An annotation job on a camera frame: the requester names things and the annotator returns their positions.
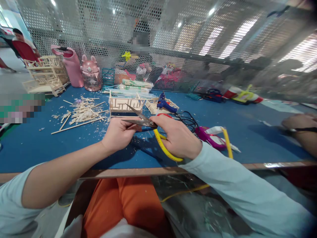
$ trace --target red chair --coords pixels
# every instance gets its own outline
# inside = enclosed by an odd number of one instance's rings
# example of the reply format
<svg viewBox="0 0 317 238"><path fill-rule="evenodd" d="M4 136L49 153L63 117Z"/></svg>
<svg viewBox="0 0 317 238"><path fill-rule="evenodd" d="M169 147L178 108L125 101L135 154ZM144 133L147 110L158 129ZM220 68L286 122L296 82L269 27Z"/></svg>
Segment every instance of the red chair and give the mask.
<svg viewBox="0 0 317 238"><path fill-rule="evenodd" d="M23 41L12 41L12 43L24 60L26 67L28 67L31 62L40 62L35 56L33 49L27 43Z"/></svg>

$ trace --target light blue sleeve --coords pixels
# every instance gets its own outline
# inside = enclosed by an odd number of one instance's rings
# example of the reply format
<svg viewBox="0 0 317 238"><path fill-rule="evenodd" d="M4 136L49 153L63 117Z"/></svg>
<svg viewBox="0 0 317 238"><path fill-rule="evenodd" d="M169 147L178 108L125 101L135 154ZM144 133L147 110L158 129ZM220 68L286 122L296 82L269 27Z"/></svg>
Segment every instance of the light blue sleeve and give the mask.
<svg viewBox="0 0 317 238"><path fill-rule="evenodd" d="M302 205L205 142L197 158L179 167L213 187L259 234L306 237L309 225L316 222Z"/></svg>
<svg viewBox="0 0 317 238"><path fill-rule="evenodd" d="M24 208L21 198L26 179L36 166L0 187L0 237L32 237L35 232L37 222L34 219L42 209Z"/></svg>

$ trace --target perforated metal screen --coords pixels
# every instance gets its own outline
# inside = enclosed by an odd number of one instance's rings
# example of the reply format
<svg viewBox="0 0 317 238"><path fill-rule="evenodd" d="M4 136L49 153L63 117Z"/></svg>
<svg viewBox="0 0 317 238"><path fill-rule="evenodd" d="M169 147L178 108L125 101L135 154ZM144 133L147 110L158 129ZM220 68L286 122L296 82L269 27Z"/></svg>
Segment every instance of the perforated metal screen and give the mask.
<svg viewBox="0 0 317 238"><path fill-rule="evenodd" d="M290 97L294 90L275 87L276 82L283 75L301 79L299 73L307 70L280 69L278 62L296 58L287 55L315 29L309 11L290 7L283 12L284 5L270 0L17 3L40 54L51 55L51 44L71 47L79 57L94 55L100 68L113 68L115 82L128 72L136 80L153 82L155 89L180 92L197 81L197 91L253 83L268 97ZM125 51L139 58L125 63ZM140 64L146 68L141 75ZM304 95L304 90L295 90L297 99L317 92Z"/></svg>

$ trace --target scissor blade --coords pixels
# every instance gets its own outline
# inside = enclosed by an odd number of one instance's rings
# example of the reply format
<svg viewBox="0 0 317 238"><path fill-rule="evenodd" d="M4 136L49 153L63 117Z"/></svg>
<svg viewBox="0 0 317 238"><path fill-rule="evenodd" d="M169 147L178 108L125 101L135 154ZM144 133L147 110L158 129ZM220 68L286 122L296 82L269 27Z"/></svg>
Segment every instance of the scissor blade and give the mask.
<svg viewBox="0 0 317 238"><path fill-rule="evenodd" d="M128 104L126 104L126 105L127 105L135 114L137 114L138 117L140 117L140 118L143 119L144 121L146 121L146 120L149 121L149 119L148 119L146 116L144 116L141 112L135 110L133 107L131 107L131 106L128 105Z"/></svg>
<svg viewBox="0 0 317 238"><path fill-rule="evenodd" d="M137 124L137 125L140 125L140 126L147 126L147 127L152 127L152 128L157 128L157 124L155 124L153 122L153 125L150 123L150 121L142 121L142 120L122 120L122 121L125 121L125 122L129 122L129 123L132 123L132 124Z"/></svg>

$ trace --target blue glue gun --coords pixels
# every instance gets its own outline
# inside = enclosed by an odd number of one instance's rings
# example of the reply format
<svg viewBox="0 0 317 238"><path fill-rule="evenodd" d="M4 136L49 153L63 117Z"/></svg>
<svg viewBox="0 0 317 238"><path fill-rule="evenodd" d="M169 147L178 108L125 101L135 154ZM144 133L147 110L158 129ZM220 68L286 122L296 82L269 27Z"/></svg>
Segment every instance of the blue glue gun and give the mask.
<svg viewBox="0 0 317 238"><path fill-rule="evenodd" d="M177 108L173 108L172 106L170 106L166 100L165 100L165 93L164 91L160 94L159 98L158 98L158 104L157 104L158 108L165 108L166 110L168 110L171 113L176 113L177 112Z"/></svg>

